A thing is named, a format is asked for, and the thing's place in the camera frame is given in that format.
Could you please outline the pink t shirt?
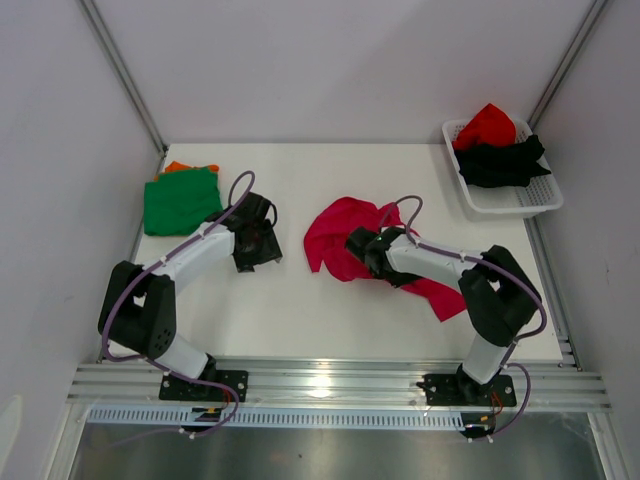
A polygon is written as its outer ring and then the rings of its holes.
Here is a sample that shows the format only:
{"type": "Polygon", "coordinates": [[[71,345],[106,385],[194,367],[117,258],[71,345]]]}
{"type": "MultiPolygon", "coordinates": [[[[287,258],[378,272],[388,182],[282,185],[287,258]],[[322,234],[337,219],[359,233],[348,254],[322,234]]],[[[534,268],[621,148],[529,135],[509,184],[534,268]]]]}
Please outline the pink t shirt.
{"type": "MultiPolygon", "coordinates": [[[[376,230],[381,225],[402,224],[399,208],[391,203],[378,207],[353,197],[339,198],[316,217],[304,236],[303,248],[310,270],[317,273],[325,267],[341,282],[371,280],[373,276],[365,265],[346,249],[349,234],[358,227],[376,230]]],[[[460,293],[430,279],[415,280],[402,289],[426,299],[441,322],[466,309],[460,293]]]]}

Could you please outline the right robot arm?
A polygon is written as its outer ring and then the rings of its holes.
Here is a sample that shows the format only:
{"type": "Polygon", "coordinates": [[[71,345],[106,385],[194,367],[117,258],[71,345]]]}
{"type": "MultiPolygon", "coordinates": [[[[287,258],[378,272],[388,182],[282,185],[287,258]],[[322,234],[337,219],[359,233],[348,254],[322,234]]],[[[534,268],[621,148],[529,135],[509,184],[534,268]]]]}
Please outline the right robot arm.
{"type": "Polygon", "coordinates": [[[395,287],[427,279],[462,296],[475,337],[459,367],[456,389],[468,403],[491,394],[492,380],[533,316],[546,319],[541,295],[504,247],[467,254],[428,242],[406,228],[375,232],[359,227],[347,237],[346,250],[374,278],[395,287]]]}

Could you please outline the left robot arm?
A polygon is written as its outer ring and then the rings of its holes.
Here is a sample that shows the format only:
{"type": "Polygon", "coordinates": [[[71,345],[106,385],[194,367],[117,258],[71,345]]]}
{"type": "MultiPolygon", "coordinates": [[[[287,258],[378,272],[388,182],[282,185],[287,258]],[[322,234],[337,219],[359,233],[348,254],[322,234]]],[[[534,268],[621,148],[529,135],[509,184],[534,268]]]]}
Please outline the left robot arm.
{"type": "Polygon", "coordinates": [[[102,351],[111,361],[146,360],[182,380],[197,400],[216,390],[216,360],[177,330],[177,297],[184,288],[231,258],[238,272],[279,262],[277,207],[247,192],[208,216],[186,240],[146,264],[118,263],[112,270],[98,320],[102,351]]]}

